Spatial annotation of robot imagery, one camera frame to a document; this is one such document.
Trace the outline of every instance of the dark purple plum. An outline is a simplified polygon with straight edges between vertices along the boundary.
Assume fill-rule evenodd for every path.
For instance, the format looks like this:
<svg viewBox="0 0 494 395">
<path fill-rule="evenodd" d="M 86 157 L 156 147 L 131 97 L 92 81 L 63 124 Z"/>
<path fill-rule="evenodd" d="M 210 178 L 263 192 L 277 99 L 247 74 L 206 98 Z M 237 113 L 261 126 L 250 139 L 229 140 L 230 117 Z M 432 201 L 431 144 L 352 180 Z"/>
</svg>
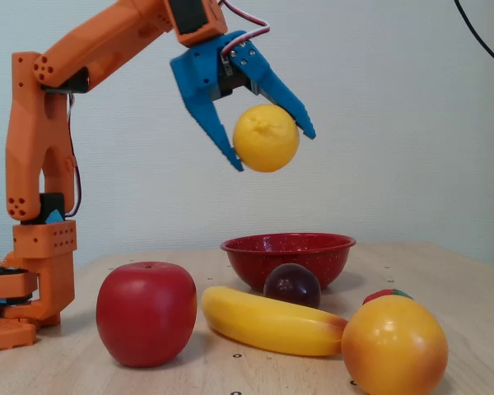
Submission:
<svg viewBox="0 0 494 395">
<path fill-rule="evenodd" d="M 263 296 L 317 309 L 320 306 L 320 284 L 316 276 L 296 263 L 274 269 L 265 281 Z"/>
</svg>

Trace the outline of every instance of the wire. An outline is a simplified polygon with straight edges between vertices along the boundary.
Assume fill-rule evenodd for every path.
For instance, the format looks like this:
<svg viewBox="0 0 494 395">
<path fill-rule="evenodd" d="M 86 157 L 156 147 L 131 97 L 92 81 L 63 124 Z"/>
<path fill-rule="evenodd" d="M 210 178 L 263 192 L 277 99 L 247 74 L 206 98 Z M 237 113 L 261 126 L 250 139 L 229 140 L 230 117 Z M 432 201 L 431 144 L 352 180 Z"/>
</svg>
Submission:
<svg viewBox="0 0 494 395">
<path fill-rule="evenodd" d="M 227 44 L 221 50 L 222 55 L 227 55 L 230 51 L 232 51 L 232 49 L 236 45 L 243 43 L 244 41 L 253 39 L 254 37 L 258 37 L 259 35 L 263 35 L 265 33 L 268 33 L 271 30 L 271 26 L 266 21 L 264 21 L 263 19 L 259 19 L 256 16 L 252 16 L 245 11 L 241 11 L 239 8 L 233 6 L 229 2 L 229 0 L 220 0 L 220 2 L 218 4 L 220 5 L 220 7 L 222 7 L 225 4 L 227 6 L 227 8 L 229 8 L 236 15 L 241 16 L 242 18 L 246 19 L 249 22 L 254 23 L 255 25 L 262 26 L 256 30 L 252 30 L 249 33 L 245 33 L 245 34 L 235 38 L 234 40 L 232 40 L 229 44 Z"/>
<path fill-rule="evenodd" d="M 457 6 L 457 8 L 459 10 L 459 13 L 463 17 L 465 23 L 467 24 L 468 28 L 470 29 L 470 31 L 472 32 L 472 34 L 474 35 L 476 40 L 478 40 L 479 44 L 481 44 L 481 46 L 494 58 L 494 52 L 492 52 L 492 50 L 490 48 L 488 48 L 488 45 L 485 44 L 485 41 L 482 40 L 482 38 L 479 36 L 477 31 L 474 29 L 474 27 L 472 26 L 472 23 L 470 23 L 470 21 L 468 20 L 467 14 L 465 13 L 463 7 L 461 7 L 459 0 L 454 0 L 454 1 L 455 1 L 455 5 Z"/>
<path fill-rule="evenodd" d="M 75 96 L 73 93 L 68 95 L 69 100 L 69 110 L 68 110 L 68 131 L 69 131 L 69 141 L 72 145 L 72 155 L 75 157 L 75 149 L 73 148 L 73 139 L 72 139 L 72 107 L 75 104 Z M 75 165 L 75 179 L 77 181 L 77 204 L 73 208 L 72 212 L 65 215 L 66 218 L 74 217 L 81 207 L 82 203 L 82 184 L 81 184 L 81 173 L 79 172 L 79 166 Z"/>
</svg>

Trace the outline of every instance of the red bowl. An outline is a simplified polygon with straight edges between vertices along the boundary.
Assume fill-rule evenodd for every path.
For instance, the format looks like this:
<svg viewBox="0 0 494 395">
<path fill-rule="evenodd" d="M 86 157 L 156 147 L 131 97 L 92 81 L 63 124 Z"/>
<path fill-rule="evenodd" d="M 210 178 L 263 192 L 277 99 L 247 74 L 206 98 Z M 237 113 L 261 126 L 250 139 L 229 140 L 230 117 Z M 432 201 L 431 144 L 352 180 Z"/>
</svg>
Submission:
<svg viewBox="0 0 494 395">
<path fill-rule="evenodd" d="M 263 292 L 267 276 L 284 263 L 297 263 L 312 271 L 324 289 L 344 269 L 349 249 L 356 241 L 327 233 L 253 235 L 221 244 L 238 277 Z"/>
</svg>

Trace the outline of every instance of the wooden table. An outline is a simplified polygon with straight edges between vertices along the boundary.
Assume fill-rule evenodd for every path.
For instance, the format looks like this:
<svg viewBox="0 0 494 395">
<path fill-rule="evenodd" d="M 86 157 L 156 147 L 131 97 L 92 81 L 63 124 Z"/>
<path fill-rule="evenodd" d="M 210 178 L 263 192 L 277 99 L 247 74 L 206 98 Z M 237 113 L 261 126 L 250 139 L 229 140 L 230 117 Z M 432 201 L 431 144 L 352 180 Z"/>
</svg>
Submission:
<svg viewBox="0 0 494 395">
<path fill-rule="evenodd" d="M 110 270 L 140 260 L 186 267 L 200 295 L 211 285 L 247 290 L 222 251 L 103 257 L 77 270 L 77 298 L 60 327 L 42 330 L 34 346 L 0 351 L 0 395 L 362 394 L 340 356 L 309 359 L 229 342 L 208 330 L 201 311 L 189 344 L 168 365 L 118 366 L 96 331 L 96 296 Z M 448 337 L 449 366 L 434 393 L 494 395 L 494 267 L 432 244 L 358 244 L 321 308 L 350 318 L 367 295 L 392 287 L 424 304 Z"/>
</svg>

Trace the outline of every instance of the robotic arm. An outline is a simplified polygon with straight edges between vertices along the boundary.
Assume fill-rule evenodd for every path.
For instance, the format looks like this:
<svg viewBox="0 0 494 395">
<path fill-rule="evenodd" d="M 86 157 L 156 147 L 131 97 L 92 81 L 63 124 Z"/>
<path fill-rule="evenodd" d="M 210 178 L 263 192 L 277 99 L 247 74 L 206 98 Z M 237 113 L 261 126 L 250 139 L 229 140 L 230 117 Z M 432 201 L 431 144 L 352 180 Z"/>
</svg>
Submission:
<svg viewBox="0 0 494 395">
<path fill-rule="evenodd" d="M 227 0 L 118 0 L 46 53 L 12 55 L 6 199 L 9 216 L 20 224 L 13 226 L 13 252 L 0 261 L 0 350 L 33 344 L 36 330 L 59 324 L 74 299 L 77 228 L 68 218 L 78 172 L 68 97 L 94 89 L 160 35 L 174 30 L 188 48 L 170 62 L 179 92 L 237 170 L 243 166 L 213 104 L 237 87 L 280 105 L 315 138 L 304 105 L 250 42 L 253 35 L 226 33 L 224 3 L 231 7 Z M 37 289 L 40 298 L 31 300 Z"/>
</svg>

